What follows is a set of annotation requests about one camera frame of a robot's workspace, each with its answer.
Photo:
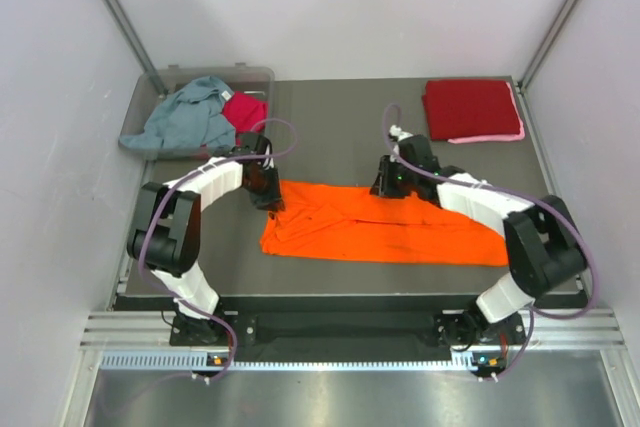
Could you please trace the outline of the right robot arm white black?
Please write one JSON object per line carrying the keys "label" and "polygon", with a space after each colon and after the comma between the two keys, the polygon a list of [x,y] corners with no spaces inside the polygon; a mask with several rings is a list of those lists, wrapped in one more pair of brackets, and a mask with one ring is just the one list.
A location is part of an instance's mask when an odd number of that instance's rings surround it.
{"label": "right robot arm white black", "polygon": [[515,194],[461,168],[441,166],[427,137],[396,125],[387,142],[391,151],[380,159],[371,194],[390,199],[415,194],[505,241],[507,274],[462,314],[470,335],[467,345],[492,341],[502,332],[503,320],[589,268],[584,243],[561,198]]}

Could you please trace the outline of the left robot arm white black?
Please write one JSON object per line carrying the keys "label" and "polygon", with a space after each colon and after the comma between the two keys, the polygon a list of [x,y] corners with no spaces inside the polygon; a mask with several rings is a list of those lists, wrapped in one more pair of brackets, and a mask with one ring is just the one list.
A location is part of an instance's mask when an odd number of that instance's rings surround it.
{"label": "left robot arm white black", "polygon": [[242,134],[238,145],[216,150],[179,179],[148,182],[139,191],[126,250],[141,276],[172,297],[173,345],[214,345],[231,337],[198,257],[202,213],[238,189],[259,210],[284,209],[272,143],[259,132]]}

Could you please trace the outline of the orange t shirt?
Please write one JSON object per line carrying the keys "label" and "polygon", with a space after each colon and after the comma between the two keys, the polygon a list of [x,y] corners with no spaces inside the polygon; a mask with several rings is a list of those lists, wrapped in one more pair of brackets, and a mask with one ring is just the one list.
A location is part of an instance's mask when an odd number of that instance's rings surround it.
{"label": "orange t shirt", "polygon": [[366,187],[285,180],[284,209],[270,212],[265,254],[348,262],[507,265],[503,238],[469,217],[415,195],[374,196]]}

